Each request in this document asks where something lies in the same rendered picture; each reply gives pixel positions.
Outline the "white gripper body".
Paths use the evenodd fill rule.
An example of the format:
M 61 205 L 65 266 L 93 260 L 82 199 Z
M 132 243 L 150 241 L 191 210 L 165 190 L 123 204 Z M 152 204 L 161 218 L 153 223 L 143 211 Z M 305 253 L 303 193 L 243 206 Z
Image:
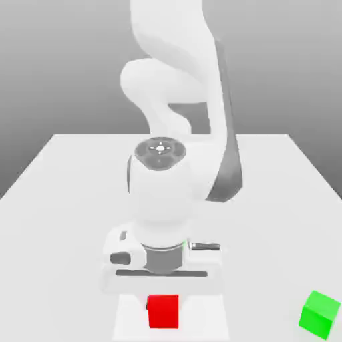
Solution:
M 157 275 L 145 269 L 100 268 L 100 289 L 105 294 L 125 295 L 207 295 L 222 292 L 222 267 L 177 270 Z

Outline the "small red cube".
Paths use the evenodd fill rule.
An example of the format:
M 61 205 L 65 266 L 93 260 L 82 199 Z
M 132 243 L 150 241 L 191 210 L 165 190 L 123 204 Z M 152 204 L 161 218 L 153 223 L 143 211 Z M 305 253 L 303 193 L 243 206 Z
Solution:
M 179 328 L 179 296 L 149 295 L 146 303 L 151 329 Z

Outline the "small green cube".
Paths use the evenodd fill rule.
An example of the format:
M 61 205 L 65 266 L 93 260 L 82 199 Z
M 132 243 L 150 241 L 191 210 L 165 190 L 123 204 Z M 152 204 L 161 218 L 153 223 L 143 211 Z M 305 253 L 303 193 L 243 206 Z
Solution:
M 327 340 L 341 303 L 318 291 L 312 291 L 303 305 L 299 326 Z

